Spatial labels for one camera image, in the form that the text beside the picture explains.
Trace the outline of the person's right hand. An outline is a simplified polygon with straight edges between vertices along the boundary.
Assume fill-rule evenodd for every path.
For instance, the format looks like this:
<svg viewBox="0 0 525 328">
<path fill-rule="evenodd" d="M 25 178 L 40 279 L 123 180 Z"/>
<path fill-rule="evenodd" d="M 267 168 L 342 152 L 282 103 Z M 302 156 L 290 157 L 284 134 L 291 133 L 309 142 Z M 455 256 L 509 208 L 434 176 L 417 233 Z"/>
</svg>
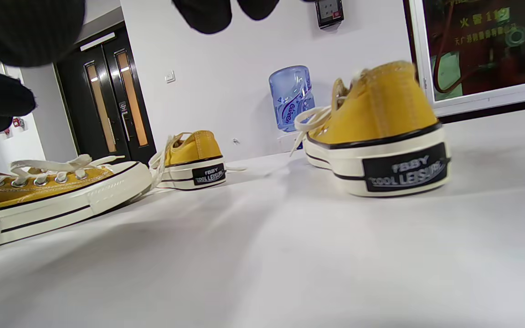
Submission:
<svg viewBox="0 0 525 328">
<path fill-rule="evenodd" d="M 82 32 L 85 7 L 83 0 L 0 0 L 0 62 L 37 68 L 64 58 Z M 0 73 L 0 132 L 36 106 L 29 88 Z"/>
</svg>

